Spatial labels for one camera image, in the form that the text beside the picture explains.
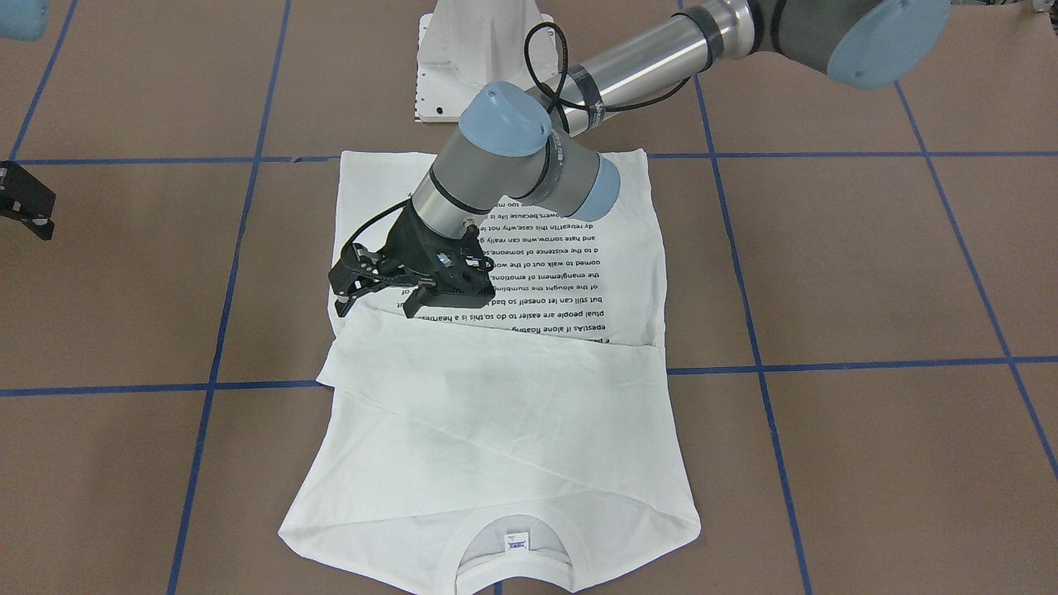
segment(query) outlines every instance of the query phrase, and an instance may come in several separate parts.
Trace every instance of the light blue cap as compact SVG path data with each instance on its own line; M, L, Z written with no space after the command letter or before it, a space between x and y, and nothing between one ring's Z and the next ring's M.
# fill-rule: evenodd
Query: light blue cap
M609 213L617 202L617 195L621 193L621 174L617 166L608 159L599 156L599 174L596 175L595 184L588 193L584 203L570 215L570 218L581 221L598 221L603 215Z
M950 0L882 0L841 38L826 74L860 89L896 82L933 48L950 10Z
M0 37L36 41L48 25L48 0L0 0Z
M551 136L551 118L525 91L489 83L459 116L459 131L476 147L503 157L529 157Z

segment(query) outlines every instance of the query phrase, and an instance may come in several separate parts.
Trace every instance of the shirt label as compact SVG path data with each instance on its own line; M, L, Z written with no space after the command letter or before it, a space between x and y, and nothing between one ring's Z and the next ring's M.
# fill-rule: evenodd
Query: shirt label
M529 551L529 531L525 533L509 533L504 539L504 553L509 554L511 552L528 552Z

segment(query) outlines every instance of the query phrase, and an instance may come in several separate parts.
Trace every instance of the shirt tag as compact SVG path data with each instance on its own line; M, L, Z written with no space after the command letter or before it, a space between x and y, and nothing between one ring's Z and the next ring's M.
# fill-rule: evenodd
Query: shirt tag
M529 531L525 533L509 533L504 539L504 553L509 554L511 552L528 552L529 551Z

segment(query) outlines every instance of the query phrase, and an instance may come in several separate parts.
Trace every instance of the robotic arm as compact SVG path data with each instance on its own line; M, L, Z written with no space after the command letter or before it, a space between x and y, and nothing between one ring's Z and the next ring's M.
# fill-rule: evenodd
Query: robotic arm
M328 275L339 315L387 287L416 288L404 303L408 318L421 306L484 307L495 290L478 228L501 197L583 221L617 200L617 168L572 137L669 96L719 60L756 51L861 89L889 85L933 47L949 8L949 0L708 0L535 88L487 85L408 199L344 246ZM545 26L553 28L542 23L530 36ZM381 250L355 242L397 210Z

